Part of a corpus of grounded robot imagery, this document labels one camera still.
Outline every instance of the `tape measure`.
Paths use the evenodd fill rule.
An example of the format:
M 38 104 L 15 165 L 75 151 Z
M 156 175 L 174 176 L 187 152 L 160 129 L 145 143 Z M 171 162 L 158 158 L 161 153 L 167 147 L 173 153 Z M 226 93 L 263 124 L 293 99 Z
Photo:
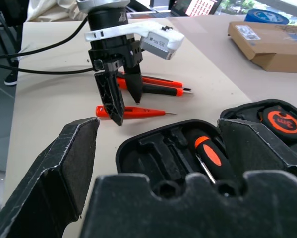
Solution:
M 280 106 L 274 106 L 259 112 L 261 122 L 282 141 L 297 142 L 297 119 Z
M 252 9 L 248 11 L 244 21 L 283 24 L 283 25 L 287 25 L 289 23 L 289 20 L 280 14 L 274 13 L 272 11 L 259 10 L 259 9 Z

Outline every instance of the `cable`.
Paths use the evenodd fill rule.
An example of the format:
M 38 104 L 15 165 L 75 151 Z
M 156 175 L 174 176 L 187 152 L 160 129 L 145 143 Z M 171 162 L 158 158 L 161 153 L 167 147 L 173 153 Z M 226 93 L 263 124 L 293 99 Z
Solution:
M 76 70 L 76 71 L 36 71 L 36 70 L 29 70 L 24 68 L 16 68 L 16 67 L 10 67 L 0 64 L 0 68 L 9 69 L 13 71 L 19 71 L 24 73 L 34 73 L 34 74 L 48 74 L 48 75 L 65 75 L 65 74 L 77 74 L 77 73 L 86 73 L 93 71 L 93 68 L 86 68 L 82 70 Z
M 82 29 L 82 27 L 86 24 L 87 22 L 87 18 L 85 18 L 81 24 L 79 25 L 79 27 L 74 31 L 74 33 L 72 35 L 70 35 L 68 38 L 59 41 L 57 43 L 54 43 L 52 45 L 46 46 L 46 47 L 42 47 L 40 49 L 36 49 L 33 51 L 27 51 L 27 52 L 22 52 L 22 53 L 16 53 L 16 54 L 9 54 L 9 55 L 0 55 L 0 58 L 14 58 L 14 57 L 18 57 L 18 56 L 27 56 L 27 55 L 31 55 L 31 54 L 35 54 L 35 53 L 39 53 L 41 51 L 46 51 L 49 50 L 51 48 L 63 45 L 64 43 L 67 43 L 68 41 L 70 41 L 73 37 L 75 37 L 79 31 Z

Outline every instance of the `logo on tape measure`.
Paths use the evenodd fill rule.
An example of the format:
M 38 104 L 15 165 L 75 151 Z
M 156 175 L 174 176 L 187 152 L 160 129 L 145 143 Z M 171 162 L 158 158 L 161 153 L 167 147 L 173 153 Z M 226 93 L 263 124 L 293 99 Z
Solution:
M 297 133 L 297 120 L 291 115 L 284 116 L 283 112 L 272 111 L 267 117 L 275 129 L 288 134 Z

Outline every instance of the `brown cardboard box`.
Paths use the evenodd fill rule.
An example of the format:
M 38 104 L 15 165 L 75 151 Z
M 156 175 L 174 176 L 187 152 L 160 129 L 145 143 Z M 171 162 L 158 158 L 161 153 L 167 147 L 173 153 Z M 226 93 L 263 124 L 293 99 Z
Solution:
M 297 73 L 297 26 L 240 21 L 231 22 L 228 33 L 266 71 Z

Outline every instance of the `white cloth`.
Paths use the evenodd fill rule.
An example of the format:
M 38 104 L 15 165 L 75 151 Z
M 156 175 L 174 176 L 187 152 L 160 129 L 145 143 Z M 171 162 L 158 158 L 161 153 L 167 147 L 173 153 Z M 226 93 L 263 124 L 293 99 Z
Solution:
M 26 21 L 81 21 L 85 17 L 75 0 L 29 0 Z

